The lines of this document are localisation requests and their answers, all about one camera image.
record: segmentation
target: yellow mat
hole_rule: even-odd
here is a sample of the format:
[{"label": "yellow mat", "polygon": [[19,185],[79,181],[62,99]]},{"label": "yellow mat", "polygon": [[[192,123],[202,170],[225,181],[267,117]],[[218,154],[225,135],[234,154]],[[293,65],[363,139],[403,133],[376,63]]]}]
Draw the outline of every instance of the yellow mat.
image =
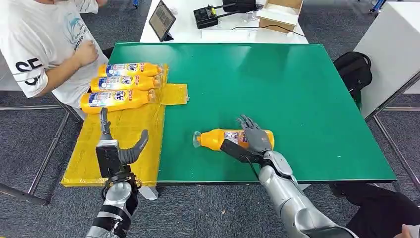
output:
[{"label": "yellow mat", "polygon": [[[162,88],[157,95],[159,103],[108,113],[111,135],[118,140],[120,148],[132,147],[139,140],[142,130],[149,130],[149,141],[139,159],[131,165],[131,170],[144,186],[156,185],[158,178],[165,105],[187,104],[188,101],[187,85],[166,83],[167,73],[168,67],[165,66]],[[62,185],[70,187],[104,184],[106,179],[101,178],[95,152],[100,136],[99,114],[88,115],[61,180]]]}]

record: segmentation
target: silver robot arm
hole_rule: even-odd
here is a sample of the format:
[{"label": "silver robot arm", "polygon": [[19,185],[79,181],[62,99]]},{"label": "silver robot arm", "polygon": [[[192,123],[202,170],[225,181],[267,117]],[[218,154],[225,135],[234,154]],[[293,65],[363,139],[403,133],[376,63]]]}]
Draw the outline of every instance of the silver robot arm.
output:
[{"label": "silver robot arm", "polygon": [[258,163],[257,175],[291,238],[356,238],[349,229],[322,214],[298,187],[292,168],[282,154],[273,151],[267,134],[249,117],[238,122],[245,132],[248,149],[224,140],[221,150],[241,162]]},{"label": "silver robot arm", "polygon": [[266,151],[267,165],[258,176],[291,238],[356,238],[349,229],[321,213],[298,187],[292,168],[282,154]]},{"label": "silver robot arm", "polygon": [[110,133],[107,109],[101,109],[102,135],[96,146],[98,164],[103,178],[108,178],[101,195],[105,200],[94,219],[87,238],[125,238],[138,200],[140,184],[129,164],[135,162],[146,146],[148,132],[143,130],[139,141],[129,149],[120,149]]}]

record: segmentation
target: gray carpet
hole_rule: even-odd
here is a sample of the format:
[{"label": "gray carpet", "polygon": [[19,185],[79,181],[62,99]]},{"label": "gray carpet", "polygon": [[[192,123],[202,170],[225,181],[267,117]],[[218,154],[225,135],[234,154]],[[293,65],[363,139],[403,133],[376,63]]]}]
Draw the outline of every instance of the gray carpet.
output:
[{"label": "gray carpet", "polygon": [[[115,41],[138,41],[150,1],[138,10],[131,0],[112,0],[99,14],[83,18],[103,47]],[[322,43],[332,59],[350,51],[373,21],[367,14],[366,0],[305,2],[300,24],[310,43]],[[398,102],[419,102],[407,95]],[[26,99],[22,93],[0,92],[0,106],[36,105],[53,102],[49,96]],[[386,112],[381,119],[407,160],[420,176],[419,113]],[[29,188],[64,113],[0,112],[0,181],[18,189]],[[385,138],[373,121],[368,122],[375,138],[398,176],[397,189],[411,200],[420,198],[410,178],[396,160]],[[102,201],[97,187],[65,188],[59,184],[80,126],[67,124],[57,149],[36,192],[52,196],[51,204],[38,207],[0,194],[0,237],[84,237]],[[381,184],[395,190],[392,184]],[[315,206],[339,224],[346,224],[357,207],[334,197],[326,185],[311,185],[305,190]],[[153,202],[140,199],[128,237],[154,238],[241,238],[287,237],[273,211],[266,192],[259,185],[249,186],[172,186]]]}]

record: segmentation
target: person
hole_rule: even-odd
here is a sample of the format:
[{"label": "person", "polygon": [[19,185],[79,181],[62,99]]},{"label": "person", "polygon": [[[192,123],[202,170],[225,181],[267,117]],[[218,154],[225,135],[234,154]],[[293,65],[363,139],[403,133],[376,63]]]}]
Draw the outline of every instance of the person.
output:
[{"label": "person", "polygon": [[52,92],[81,108],[82,95],[108,58],[80,13],[97,13],[106,2],[1,0],[0,50],[26,97]]},{"label": "person", "polygon": [[358,237],[419,238],[420,209],[403,194],[359,182],[330,187],[334,195],[360,207],[346,226]]}]

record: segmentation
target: yellow plastic bottle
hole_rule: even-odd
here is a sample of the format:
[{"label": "yellow plastic bottle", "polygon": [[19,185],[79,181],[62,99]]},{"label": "yellow plastic bottle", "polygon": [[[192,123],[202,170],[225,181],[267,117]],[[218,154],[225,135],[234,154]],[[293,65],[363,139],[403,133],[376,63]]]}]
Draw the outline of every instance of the yellow plastic bottle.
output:
[{"label": "yellow plastic bottle", "polygon": [[[272,148],[274,148],[274,135],[270,130],[264,130]],[[209,132],[200,133],[199,131],[194,132],[193,144],[194,146],[200,147],[205,146],[212,150],[220,151],[220,147],[225,139],[229,139],[236,144],[248,148],[249,144],[245,137],[244,130],[224,130],[224,129],[213,129]]]},{"label": "yellow plastic bottle", "polygon": [[144,75],[153,77],[162,72],[162,68],[151,63],[116,63],[102,64],[98,69],[98,77]]},{"label": "yellow plastic bottle", "polygon": [[140,91],[136,89],[105,91],[99,93],[85,93],[82,96],[82,110],[87,114],[97,114],[101,108],[108,108],[109,112],[139,108],[146,103],[156,102],[154,89]]},{"label": "yellow plastic bottle", "polygon": [[161,82],[160,75],[155,77],[144,75],[96,77],[92,79],[91,90],[92,92],[124,89],[149,91],[152,88],[160,88]]}]

